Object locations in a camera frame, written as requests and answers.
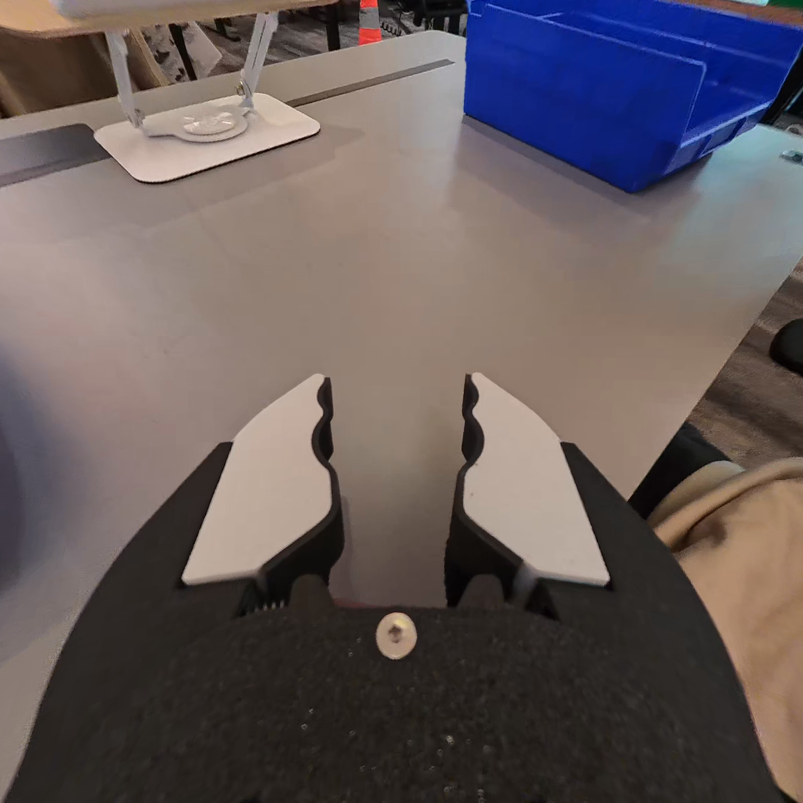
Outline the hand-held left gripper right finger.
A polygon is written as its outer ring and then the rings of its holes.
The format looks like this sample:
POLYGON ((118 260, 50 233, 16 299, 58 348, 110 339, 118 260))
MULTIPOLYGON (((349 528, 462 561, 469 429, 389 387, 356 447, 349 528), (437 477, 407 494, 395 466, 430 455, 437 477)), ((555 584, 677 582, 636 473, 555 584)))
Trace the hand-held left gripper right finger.
POLYGON ((540 581, 606 588, 610 574, 559 436, 482 373, 465 376, 463 466, 445 549, 447 606, 496 577, 526 607, 540 581))

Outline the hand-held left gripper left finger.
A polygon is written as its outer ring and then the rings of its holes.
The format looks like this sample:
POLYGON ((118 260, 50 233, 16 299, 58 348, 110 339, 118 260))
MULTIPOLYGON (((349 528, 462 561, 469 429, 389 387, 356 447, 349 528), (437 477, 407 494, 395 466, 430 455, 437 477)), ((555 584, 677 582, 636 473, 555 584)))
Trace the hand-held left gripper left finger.
POLYGON ((345 547, 333 417, 331 379, 313 374, 240 430, 184 568, 185 586, 252 580, 265 595, 290 595, 306 575, 328 585, 345 547))

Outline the blue plastic bin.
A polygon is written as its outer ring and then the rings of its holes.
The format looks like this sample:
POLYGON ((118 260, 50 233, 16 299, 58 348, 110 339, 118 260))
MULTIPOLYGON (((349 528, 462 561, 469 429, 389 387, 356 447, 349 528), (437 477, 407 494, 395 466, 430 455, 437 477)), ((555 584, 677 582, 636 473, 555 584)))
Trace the blue plastic bin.
POLYGON ((471 2, 464 112, 632 194, 754 128, 801 45, 706 5, 471 2))

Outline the person's black pants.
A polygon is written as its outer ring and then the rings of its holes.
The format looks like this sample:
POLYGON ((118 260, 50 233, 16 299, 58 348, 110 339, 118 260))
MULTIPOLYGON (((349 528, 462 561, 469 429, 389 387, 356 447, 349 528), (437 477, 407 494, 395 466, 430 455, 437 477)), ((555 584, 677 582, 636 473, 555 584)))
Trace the person's black pants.
POLYGON ((639 517, 648 520, 659 504, 698 470, 713 463, 730 462, 721 450, 685 422, 668 442, 654 465, 629 498, 639 517))

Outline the black office chair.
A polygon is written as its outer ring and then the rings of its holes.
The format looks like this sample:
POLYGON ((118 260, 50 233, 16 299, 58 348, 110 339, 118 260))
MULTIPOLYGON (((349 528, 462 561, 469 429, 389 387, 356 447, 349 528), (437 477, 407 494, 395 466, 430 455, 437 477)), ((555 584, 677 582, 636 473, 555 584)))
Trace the black office chair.
POLYGON ((802 318, 784 324, 772 338, 768 356, 778 366, 802 377, 802 318))

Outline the instruction sheet on stand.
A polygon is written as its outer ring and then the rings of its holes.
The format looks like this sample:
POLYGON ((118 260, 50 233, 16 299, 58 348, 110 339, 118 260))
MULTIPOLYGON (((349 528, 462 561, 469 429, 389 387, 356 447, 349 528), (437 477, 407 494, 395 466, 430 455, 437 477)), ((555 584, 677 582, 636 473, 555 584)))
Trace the instruction sheet on stand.
POLYGON ((320 132, 320 123, 258 91, 280 11, 325 1, 21 1, 2 2, 1 25, 17 35, 61 38, 101 32, 126 121, 95 131, 95 140, 138 182, 162 184, 239 161, 320 132), (128 70, 126 31, 158 23, 256 14, 235 95, 146 116, 128 70))

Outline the tan coat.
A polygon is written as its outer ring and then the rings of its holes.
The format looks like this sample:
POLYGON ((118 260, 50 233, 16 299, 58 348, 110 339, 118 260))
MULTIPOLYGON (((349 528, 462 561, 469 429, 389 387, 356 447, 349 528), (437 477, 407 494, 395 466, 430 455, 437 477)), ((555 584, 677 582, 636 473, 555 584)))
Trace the tan coat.
POLYGON ((35 38, 1 31, 1 117, 117 96, 104 34, 35 38))

